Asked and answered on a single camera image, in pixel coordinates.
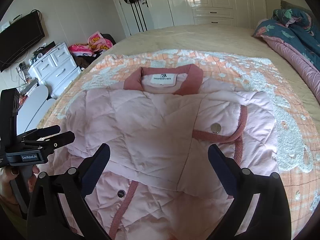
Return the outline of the person's left hand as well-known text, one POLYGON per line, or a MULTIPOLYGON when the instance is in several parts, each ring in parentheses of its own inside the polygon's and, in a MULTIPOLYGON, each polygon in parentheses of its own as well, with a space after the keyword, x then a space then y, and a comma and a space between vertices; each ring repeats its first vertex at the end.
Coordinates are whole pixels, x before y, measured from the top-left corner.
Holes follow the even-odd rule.
MULTIPOLYGON (((36 175, 39 172, 40 172, 39 168, 36 165, 34 165, 32 168, 32 175, 28 179, 29 192, 33 192, 33 189, 37 180, 36 175)), ((16 177, 17 175, 13 174, 10 168, 8 167, 1 168, 1 199, 6 204, 13 205, 13 206, 18 205, 18 201, 14 196, 10 182, 14 180, 16 177)))

